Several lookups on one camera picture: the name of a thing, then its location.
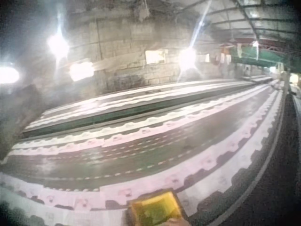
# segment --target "hand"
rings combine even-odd
[[[190,224],[184,219],[170,218],[164,226],[190,226]]]

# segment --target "ceiling light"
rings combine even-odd
[[[195,67],[196,52],[192,48],[182,50],[179,54],[179,65],[182,70]]]
[[[256,12],[250,12],[250,16],[252,18],[256,18],[256,17],[258,17],[258,14]]]
[[[259,47],[258,41],[253,42],[253,47]]]
[[[70,67],[70,76],[73,81],[79,81],[84,78],[92,77],[93,75],[94,75],[94,68],[91,62],[73,64]]]
[[[270,67],[269,71],[272,72],[272,73],[275,73],[276,72],[276,67]]]
[[[0,67],[0,84],[15,83],[19,78],[19,72],[15,68]]]
[[[291,83],[298,83],[299,76],[297,74],[291,73],[290,82]]]
[[[57,60],[67,57],[69,46],[60,33],[51,36],[48,39],[48,45]]]

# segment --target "window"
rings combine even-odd
[[[165,50],[147,50],[145,51],[146,64],[165,63]]]

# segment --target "dark floor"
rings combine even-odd
[[[222,226],[300,225],[301,206],[295,196],[298,169],[298,124],[292,96],[285,103],[283,125],[274,156],[262,179]]]

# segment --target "ceiling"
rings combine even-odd
[[[150,9],[176,16],[205,17],[205,33],[219,42],[249,42],[287,47],[299,45],[299,18],[288,0],[148,0]]]

